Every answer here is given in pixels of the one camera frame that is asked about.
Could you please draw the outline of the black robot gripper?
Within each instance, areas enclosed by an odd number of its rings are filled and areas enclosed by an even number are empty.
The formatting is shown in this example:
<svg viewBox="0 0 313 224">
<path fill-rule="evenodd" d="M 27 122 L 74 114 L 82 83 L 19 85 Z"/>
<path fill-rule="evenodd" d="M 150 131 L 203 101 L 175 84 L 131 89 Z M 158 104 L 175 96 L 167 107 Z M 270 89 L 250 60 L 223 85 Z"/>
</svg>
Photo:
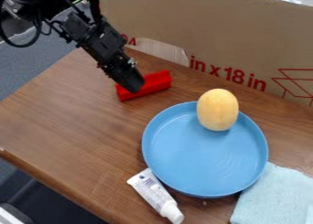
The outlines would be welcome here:
<svg viewBox="0 0 313 224">
<path fill-rule="evenodd" d="M 136 69 L 136 61 L 122 53 L 126 40 L 103 18 L 94 25 L 79 21 L 78 44 L 95 58 L 106 75 L 126 90 L 138 93 L 145 79 Z"/>
</svg>

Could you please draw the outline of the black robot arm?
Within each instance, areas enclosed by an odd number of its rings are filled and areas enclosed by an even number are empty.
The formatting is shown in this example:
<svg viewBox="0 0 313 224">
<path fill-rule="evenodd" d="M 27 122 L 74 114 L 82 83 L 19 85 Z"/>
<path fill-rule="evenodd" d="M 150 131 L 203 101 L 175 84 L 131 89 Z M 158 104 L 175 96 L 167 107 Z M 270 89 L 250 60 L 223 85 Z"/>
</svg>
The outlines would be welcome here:
<svg viewBox="0 0 313 224">
<path fill-rule="evenodd" d="M 3 12 L 33 23 L 36 34 L 24 44 L 15 43 L 3 28 Z M 67 43 L 76 42 L 98 62 L 107 76 L 132 93 L 145 85 L 136 61 L 124 52 L 126 39 L 100 12 L 100 0 L 0 0 L 0 38 L 15 48 L 31 47 L 50 25 Z"/>
</svg>

